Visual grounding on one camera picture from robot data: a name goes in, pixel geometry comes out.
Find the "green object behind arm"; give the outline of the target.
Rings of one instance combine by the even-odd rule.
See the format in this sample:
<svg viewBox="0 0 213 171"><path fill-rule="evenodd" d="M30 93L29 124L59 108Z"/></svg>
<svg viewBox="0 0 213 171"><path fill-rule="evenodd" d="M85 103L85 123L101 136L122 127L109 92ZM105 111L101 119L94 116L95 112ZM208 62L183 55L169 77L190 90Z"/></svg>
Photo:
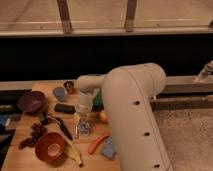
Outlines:
<svg viewBox="0 0 213 171"><path fill-rule="evenodd" d="M93 99L93 105L95 107L101 107L103 105L101 91L98 91L97 94L96 94L96 96L94 97L94 99Z"/></svg>

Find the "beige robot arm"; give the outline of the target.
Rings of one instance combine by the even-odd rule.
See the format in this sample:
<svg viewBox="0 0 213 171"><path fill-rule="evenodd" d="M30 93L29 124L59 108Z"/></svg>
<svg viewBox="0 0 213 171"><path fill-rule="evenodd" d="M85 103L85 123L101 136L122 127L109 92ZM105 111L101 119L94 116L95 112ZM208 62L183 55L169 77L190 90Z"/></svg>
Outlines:
<svg viewBox="0 0 213 171"><path fill-rule="evenodd" d="M122 171L173 171L150 105L166 81L165 71L155 63L122 66L76 81L75 110L82 116L101 93Z"/></svg>

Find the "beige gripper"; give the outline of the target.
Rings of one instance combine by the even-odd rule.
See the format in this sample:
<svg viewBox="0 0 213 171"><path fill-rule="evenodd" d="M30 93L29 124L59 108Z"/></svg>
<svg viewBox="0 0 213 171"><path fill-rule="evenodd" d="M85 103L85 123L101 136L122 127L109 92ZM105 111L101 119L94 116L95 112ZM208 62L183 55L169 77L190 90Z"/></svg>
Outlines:
<svg viewBox="0 0 213 171"><path fill-rule="evenodd" d="M94 96L91 92L79 92L75 104L75 111L79 114L80 120L85 121L87 114L92 111ZM79 138L79 121L75 124L75 138ZM87 136L91 134L91 124L87 121Z"/></svg>

